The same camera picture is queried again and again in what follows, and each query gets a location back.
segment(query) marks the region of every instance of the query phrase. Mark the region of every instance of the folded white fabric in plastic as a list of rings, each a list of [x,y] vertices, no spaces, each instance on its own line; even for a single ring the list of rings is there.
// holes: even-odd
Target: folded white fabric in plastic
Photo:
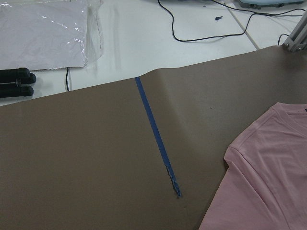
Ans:
[[[87,1],[0,3],[0,69],[85,66]]]

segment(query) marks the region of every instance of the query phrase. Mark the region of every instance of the pink t-shirt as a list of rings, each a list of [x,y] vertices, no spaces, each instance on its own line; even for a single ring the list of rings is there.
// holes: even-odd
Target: pink t-shirt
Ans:
[[[275,104],[224,159],[200,230],[307,230],[307,104]]]

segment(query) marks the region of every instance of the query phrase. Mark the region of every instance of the black cable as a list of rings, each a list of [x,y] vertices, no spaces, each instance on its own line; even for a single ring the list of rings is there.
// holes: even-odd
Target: black cable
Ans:
[[[281,34],[281,35],[279,36],[279,38],[278,38],[278,43],[277,43],[278,46],[279,46],[279,43],[280,43],[280,39],[282,38],[283,35],[290,36],[290,35],[288,35],[288,34]]]
[[[66,89],[67,89],[67,92],[69,92],[69,87],[68,87],[68,73],[69,73],[69,68],[67,67],[67,71],[66,71],[66,77],[65,77],[65,80],[66,80]]]
[[[260,13],[260,12],[256,12],[256,11],[250,11],[250,10],[243,10],[243,9],[236,9],[236,8],[233,8],[233,7],[230,7],[230,6],[227,6],[227,5],[224,5],[222,3],[219,3],[215,0],[211,0],[219,5],[222,5],[222,6],[225,6],[227,8],[230,8],[232,10],[236,10],[236,11],[243,11],[243,12],[251,12],[253,13],[252,15],[250,15],[249,19],[248,19],[248,22],[246,24],[246,27],[244,29],[244,31],[242,33],[239,33],[239,34],[225,34],[225,35],[219,35],[219,36],[210,36],[210,37],[204,37],[204,38],[198,38],[198,39],[191,39],[191,40],[181,40],[179,38],[177,38],[175,36],[175,32],[174,32],[174,15],[172,14],[172,12],[167,9],[166,7],[164,7],[160,0],[158,0],[158,3],[159,5],[164,9],[166,10],[172,17],[172,34],[173,34],[173,38],[179,42],[195,42],[195,41],[200,41],[200,40],[207,40],[207,39],[212,39],[212,38],[222,38],[222,37],[230,37],[230,36],[241,36],[243,34],[245,34],[247,28],[248,28],[248,24],[250,22],[250,19],[252,18],[252,16],[254,15],[263,15],[263,16],[268,16],[268,17],[301,17],[302,15],[283,15],[283,14],[286,14],[286,13],[290,13],[290,12],[293,12],[293,11],[305,11],[304,9],[301,9],[301,8],[298,8],[298,9],[294,9],[294,10],[290,10],[290,11],[287,11],[287,12],[283,12],[283,13],[277,13],[277,14],[272,14],[272,13]]]

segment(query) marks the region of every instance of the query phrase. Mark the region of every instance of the clear plastic packaging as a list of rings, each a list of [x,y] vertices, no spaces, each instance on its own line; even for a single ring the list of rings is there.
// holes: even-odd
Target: clear plastic packaging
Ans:
[[[100,0],[0,1],[0,69],[84,67],[102,55]]]

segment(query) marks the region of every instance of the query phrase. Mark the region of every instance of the brown paper sheet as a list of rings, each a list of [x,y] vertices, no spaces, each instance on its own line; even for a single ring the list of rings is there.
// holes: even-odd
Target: brown paper sheet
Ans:
[[[141,77],[177,198],[133,79],[0,107],[0,229],[197,229],[232,140],[277,101],[306,103],[281,47]]]

